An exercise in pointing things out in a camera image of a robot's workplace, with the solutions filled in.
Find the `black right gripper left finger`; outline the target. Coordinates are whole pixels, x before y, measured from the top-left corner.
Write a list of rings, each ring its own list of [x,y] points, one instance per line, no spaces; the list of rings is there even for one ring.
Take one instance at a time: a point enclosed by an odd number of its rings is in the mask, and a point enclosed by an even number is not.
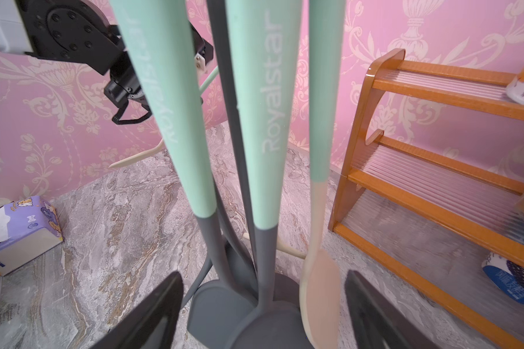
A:
[[[183,280],[171,273],[94,348],[170,348],[183,300]]]

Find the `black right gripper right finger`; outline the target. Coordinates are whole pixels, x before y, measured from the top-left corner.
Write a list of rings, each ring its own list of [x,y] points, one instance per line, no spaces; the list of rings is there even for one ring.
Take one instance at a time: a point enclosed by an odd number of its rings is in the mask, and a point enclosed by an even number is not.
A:
[[[358,348],[438,347],[360,272],[347,272],[344,290]]]

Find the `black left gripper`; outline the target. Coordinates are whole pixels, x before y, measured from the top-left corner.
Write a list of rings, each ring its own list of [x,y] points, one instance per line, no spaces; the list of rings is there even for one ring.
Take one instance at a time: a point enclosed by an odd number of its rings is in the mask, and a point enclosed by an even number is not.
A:
[[[198,71],[205,71],[208,63],[214,58],[214,47],[202,38],[195,27],[190,24],[194,41],[194,62]],[[112,117],[115,124],[139,124],[152,116],[148,101],[135,74],[127,51],[124,51],[109,70],[110,81],[105,86],[104,95],[118,107],[118,112]],[[147,113],[138,119],[122,119],[129,101],[141,104]]]

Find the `mint beige scraper spatula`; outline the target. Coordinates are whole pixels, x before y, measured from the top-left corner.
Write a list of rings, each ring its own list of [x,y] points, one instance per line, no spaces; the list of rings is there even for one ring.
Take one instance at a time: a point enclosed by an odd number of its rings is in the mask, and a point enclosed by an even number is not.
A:
[[[301,318],[314,348],[337,348],[341,277],[322,247],[330,153],[339,90],[345,1],[309,2],[310,239],[301,283]]]

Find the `beige long-handled spatula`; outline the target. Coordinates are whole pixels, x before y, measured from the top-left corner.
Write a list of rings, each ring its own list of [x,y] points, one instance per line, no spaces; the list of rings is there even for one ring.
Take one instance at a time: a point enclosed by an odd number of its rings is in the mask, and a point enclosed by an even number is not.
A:
[[[116,169],[116,168],[121,168],[121,167],[126,167],[128,165],[131,165],[131,164],[135,164],[136,162],[138,161],[141,161],[143,159],[146,159],[150,156],[153,156],[161,151],[163,151],[165,149],[165,144],[164,144],[164,141],[161,140],[158,145],[156,145],[154,148],[151,148],[151,149],[148,149],[147,151],[142,151],[138,154],[135,154],[135,155],[132,155],[132,156],[129,156],[125,159],[122,159],[120,161],[117,161],[113,164],[110,164],[109,165],[109,169]]]

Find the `mint grey slotted turner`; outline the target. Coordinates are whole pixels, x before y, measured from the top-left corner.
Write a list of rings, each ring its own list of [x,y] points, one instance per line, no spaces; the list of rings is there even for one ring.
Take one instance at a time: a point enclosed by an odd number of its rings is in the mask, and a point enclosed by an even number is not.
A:
[[[215,78],[218,76],[218,74],[219,74],[219,67],[216,66],[210,72],[210,74],[208,75],[206,80],[203,81],[203,83],[200,85],[199,92],[200,92],[201,95],[206,91],[206,89],[210,86],[210,84],[215,80]]]

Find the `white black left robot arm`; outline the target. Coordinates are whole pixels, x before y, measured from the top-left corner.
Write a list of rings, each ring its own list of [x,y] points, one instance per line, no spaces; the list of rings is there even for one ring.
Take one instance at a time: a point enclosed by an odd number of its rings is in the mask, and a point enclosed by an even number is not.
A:
[[[88,65],[110,76],[117,125],[152,115],[116,25],[91,1],[0,1],[0,52]]]

